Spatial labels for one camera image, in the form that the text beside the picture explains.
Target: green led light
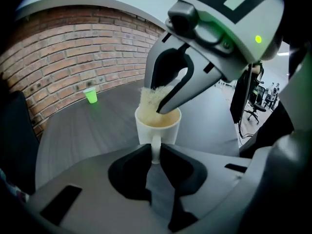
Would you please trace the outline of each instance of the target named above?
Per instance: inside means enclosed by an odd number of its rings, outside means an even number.
[[[261,42],[262,42],[261,36],[255,36],[255,41],[256,41],[257,43],[261,43]]]

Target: green cup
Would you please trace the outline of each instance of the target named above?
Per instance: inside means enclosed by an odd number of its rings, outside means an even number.
[[[97,92],[96,92],[95,87],[87,88],[87,89],[83,90],[83,92],[91,104],[98,101]]]

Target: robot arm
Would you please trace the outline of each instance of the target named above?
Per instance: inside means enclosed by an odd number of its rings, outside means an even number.
[[[248,63],[275,56],[283,9],[283,0],[178,0],[168,11],[167,32],[147,57],[144,86],[165,86],[181,69],[187,73],[158,112],[170,112],[220,79],[239,78]]]

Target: brick wall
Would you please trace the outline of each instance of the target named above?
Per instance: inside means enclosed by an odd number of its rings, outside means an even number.
[[[143,79],[147,54],[162,32],[109,8],[45,10],[16,23],[0,72],[11,92],[25,94],[40,139],[47,119],[84,98],[83,89],[99,92]]]

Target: black cable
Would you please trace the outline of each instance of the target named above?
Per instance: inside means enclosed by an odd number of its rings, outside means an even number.
[[[253,69],[253,64],[251,63],[248,66],[248,72],[247,72],[248,80],[247,80],[247,89],[246,89],[246,93],[245,93],[244,106],[243,106],[242,112],[240,114],[240,121],[238,122],[238,131],[239,131],[239,135],[241,136],[241,138],[251,137],[251,136],[245,136],[245,135],[243,136],[240,127],[241,127],[241,123],[242,123],[242,119],[243,119],[243,114],[244,114],[246,102],[247,102],[248,95],[249,95],[249,88],[250,88],[250,82],[251,82],[251,77],[252,77],[252,69]]]

